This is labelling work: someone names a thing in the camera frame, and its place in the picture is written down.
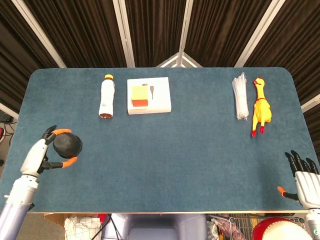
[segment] plastic bottle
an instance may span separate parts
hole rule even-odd
[[[99,116],[104,119],[110,119],[114,116],[114,95],[115,83],[111,74],[104,76],[101,84],[101,102],[99,108]]]

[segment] white plastic bag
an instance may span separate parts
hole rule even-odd
[[[247,79],[244,72],[239,77],[235,77],[232,81],[232,88],[235,96],[236,118],[238,120],[248,120],[249,116],[246,83]]]
[[[213,221],[206,221],[208,240],[219,240],[218,228]]]
[[[64,221],[65,240],[91,240],[100,230],[101,222],[98,217],[68,217]],[[101,232],[94,240],[101,239]]]

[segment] orange fingertip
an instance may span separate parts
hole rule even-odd
[[[278,186],[277,189],[278,189],[279,193],[282,195],[282,197],[284,196],[284,193],[287,192],[282,186]]]
[[[67,128],[61,128],[61,129],[56,129],[53,130],[52,133],[55,134],[56,136],[59,134],[64,134],[64,133],[71,133],[71,129],[67,129]]]
[[[62,162],[62,168],[70,167],[72,164],[74,164],[78,160],[77,156],[74,156],[67,161]]]

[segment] cable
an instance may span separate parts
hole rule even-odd
[[[107,226],[107,224],[110,222],[110,219],[111,219],[110,216],[109,216],[108,221],[100,228],[100,230],[93,236],[93,238],[91,238],[91,240],[94,240],[96,238],[96,236],[98,236],[98,234]]]
[[[17,121],[15,121],[15,122],[0,121],[0,124],[7,124],[7,125],[16,124],[16,123],[17,123]]]
[[[119,236],[118,236],[118,229],[117,229],[117,227],[116,227],[116,225],[115,225],[115,222],[114,222],[114,220],[112,219],[112,217],[111,217],[111,214],[108,214],[109,215],[109,217],[110,217],[110,219],[111,219],[111,222],[112,222],[112,224],[113,224],[113,227],[114,227],[114,230],[115,230],[115,234],[116,234],[116,239],[117,240],[119,240]]]
[[[10,123],[5,123],[5,122],[4,122],[4,129],[5,129],[5,131],[8,132],[8,130],[7,130],[7,125],[9,125],[9,127],[10,127],[11,130],[13,131],[13,132],[8,132],[7,135],[3,135],[3,137],[9,137],[9,136],[11,136],[11,137],[10,137],[10,140],[9,140],[9,147],[11,146],[12,137],[13,137],[14,134],[15,134],[15,130],[14,130],[14,128],[13,128],[11,125],[12,125],[12,124],[16,124],[16,123],[17,123],[17,122],[10,122]]]

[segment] rubber chicken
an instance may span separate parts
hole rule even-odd
[[[258,77],[256,80],[253,81],[253,84],[256,87],[256,91],[258,95],[254,104],[254,113],[252,118],[252,134],[251,135],[254,138],[257,134],[256,128],[257,128],[258,122],[261,123],[260,133],[264,134],[265,123],[271,122],[272,114],[270,110],[270,105],[267,102],[267,99],[265,98],[265,94],[264,94],[265,81],[261,77]]]

